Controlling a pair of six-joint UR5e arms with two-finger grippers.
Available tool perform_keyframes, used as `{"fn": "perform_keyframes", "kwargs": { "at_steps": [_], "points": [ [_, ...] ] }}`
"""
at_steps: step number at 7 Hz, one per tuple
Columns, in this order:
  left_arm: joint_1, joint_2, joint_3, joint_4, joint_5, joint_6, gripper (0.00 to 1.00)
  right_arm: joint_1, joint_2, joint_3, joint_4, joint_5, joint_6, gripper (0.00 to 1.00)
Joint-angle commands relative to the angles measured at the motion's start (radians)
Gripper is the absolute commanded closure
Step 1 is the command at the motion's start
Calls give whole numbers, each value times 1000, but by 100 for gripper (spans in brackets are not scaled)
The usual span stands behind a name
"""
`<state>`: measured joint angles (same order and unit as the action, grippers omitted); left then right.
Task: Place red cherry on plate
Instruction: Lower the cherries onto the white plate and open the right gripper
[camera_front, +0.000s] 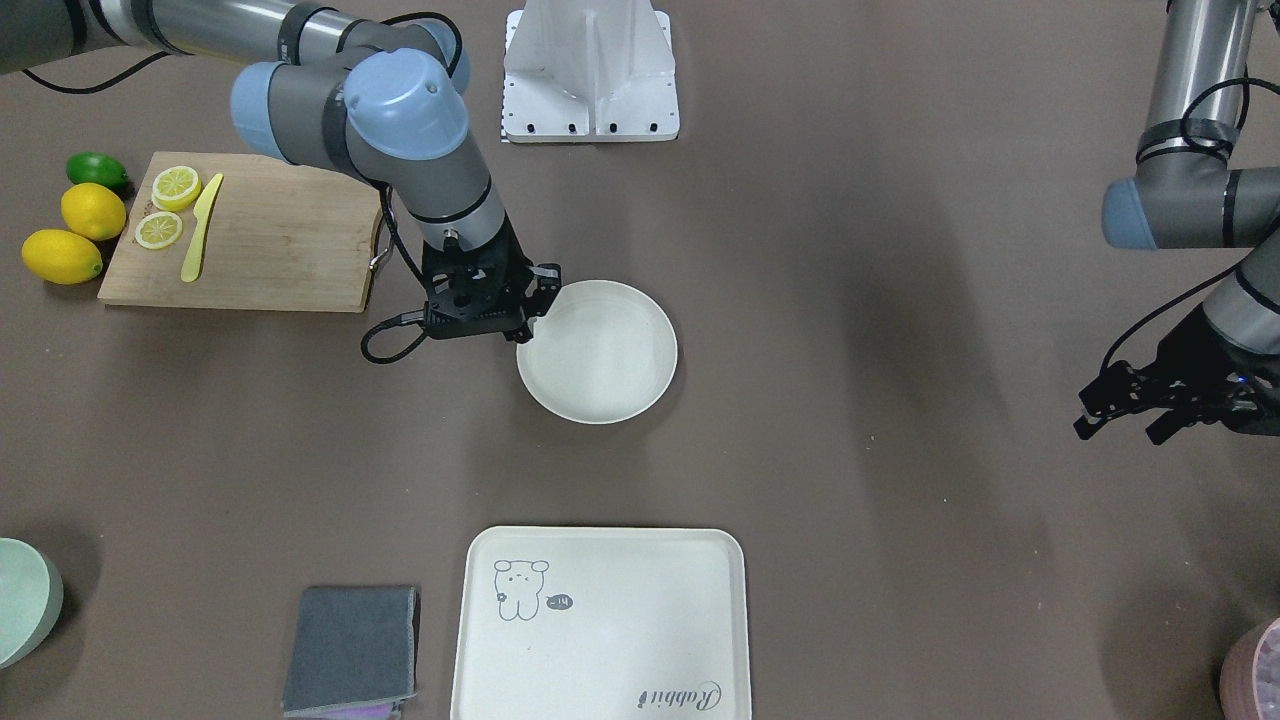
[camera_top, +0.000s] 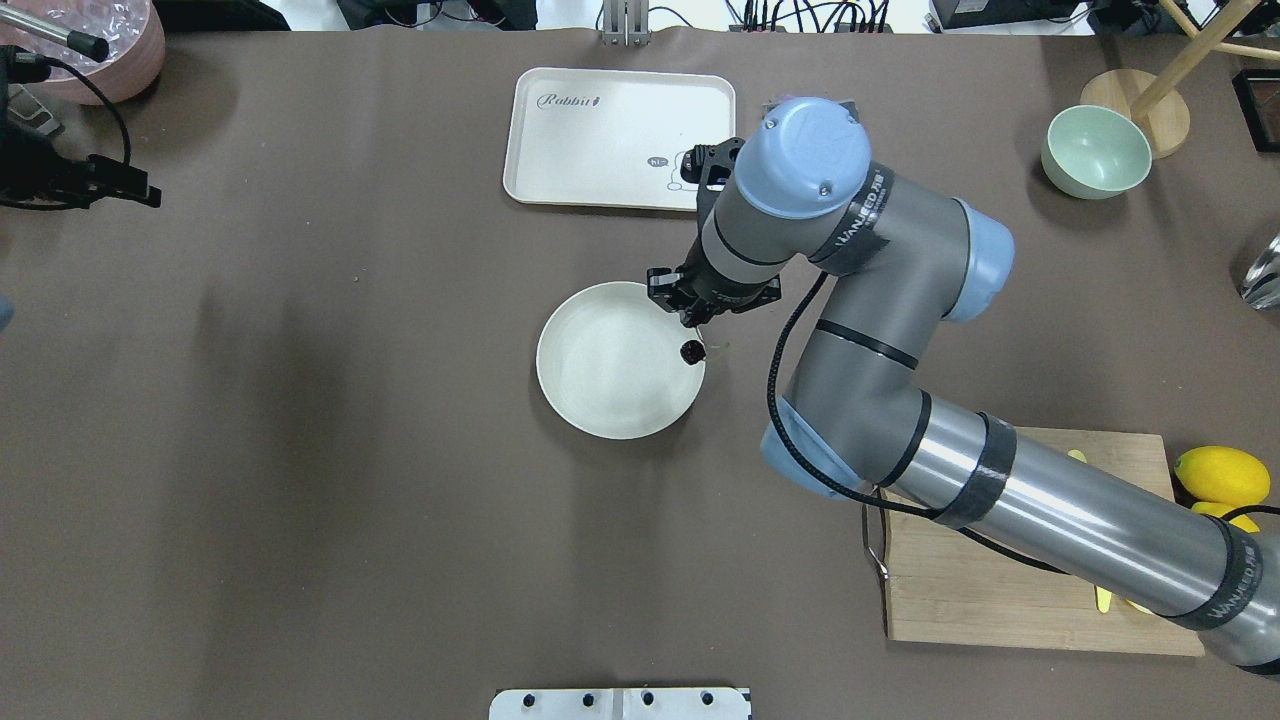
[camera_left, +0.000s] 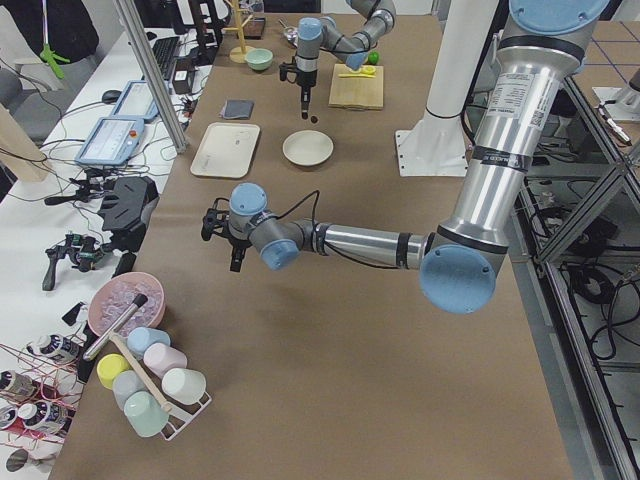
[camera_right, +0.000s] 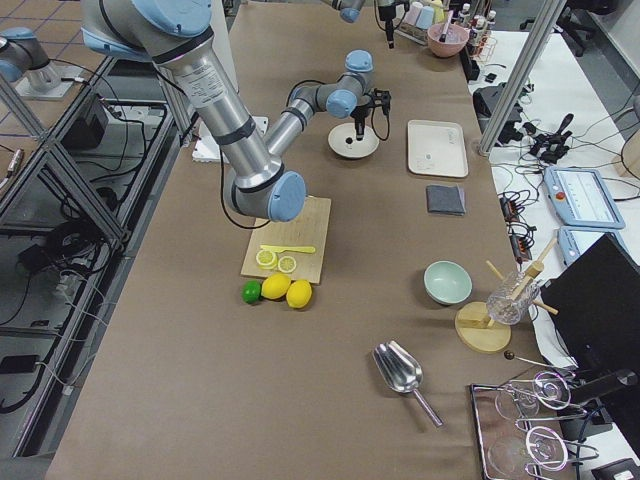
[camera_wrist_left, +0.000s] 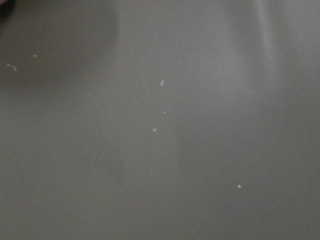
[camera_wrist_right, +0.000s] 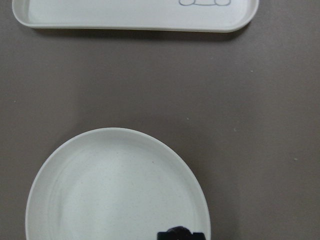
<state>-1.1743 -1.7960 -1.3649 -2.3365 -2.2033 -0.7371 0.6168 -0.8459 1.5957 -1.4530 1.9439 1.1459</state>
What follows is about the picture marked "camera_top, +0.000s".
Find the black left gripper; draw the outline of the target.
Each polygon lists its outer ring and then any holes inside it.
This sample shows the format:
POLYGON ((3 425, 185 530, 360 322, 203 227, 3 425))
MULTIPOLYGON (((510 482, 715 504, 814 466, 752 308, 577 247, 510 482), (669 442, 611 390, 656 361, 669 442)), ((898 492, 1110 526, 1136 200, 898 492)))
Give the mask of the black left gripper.
POLYGON ((4 126, 1 132, 1 205, 13 209, 88 208, 100 199, 160 208, 163 191, 145 170, 97 154, 72 159, 44 135, 4 126))

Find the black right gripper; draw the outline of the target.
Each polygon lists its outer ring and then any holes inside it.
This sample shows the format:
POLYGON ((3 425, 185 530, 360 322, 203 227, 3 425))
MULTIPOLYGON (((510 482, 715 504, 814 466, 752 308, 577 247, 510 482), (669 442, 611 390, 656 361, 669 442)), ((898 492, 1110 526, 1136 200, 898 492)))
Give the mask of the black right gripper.
POLYGON ((698 328, 703 319, 722 313, 748 313, 781 300, 777 275, 768 281, 742 283, 713 268, 701 238, 696 238, 685 263, 675 269, 654 266, 646 270, 646 296, 666 313, 678 315, 686 328, 698 328))

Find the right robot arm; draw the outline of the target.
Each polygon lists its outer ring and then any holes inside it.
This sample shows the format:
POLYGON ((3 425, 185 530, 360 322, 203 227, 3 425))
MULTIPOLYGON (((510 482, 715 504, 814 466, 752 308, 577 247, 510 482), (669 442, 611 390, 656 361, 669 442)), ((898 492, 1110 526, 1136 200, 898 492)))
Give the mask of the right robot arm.
POLYGON ((698 186, 698 236, 680 266, 648 272, 646 292, 684 325, 777 301, 794 258, 835 281, 785 392, 791 322, 771 359, 762 450, 780 474, 1101 585, 1277 679, 1276 534, 1193 512, 915 382, 938 325, 1002 290, 1005 225, 876 161, 855 105, 824 97, 692 147, 680 174, 698 186))

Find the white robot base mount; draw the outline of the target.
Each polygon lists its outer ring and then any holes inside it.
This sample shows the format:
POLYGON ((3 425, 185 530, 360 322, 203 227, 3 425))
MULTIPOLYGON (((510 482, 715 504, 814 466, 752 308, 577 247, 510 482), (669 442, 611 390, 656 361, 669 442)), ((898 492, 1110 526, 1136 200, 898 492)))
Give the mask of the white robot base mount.
POLYGON ((732 687, 507 689, 489 719, 753 719, 749 691, 732 687))

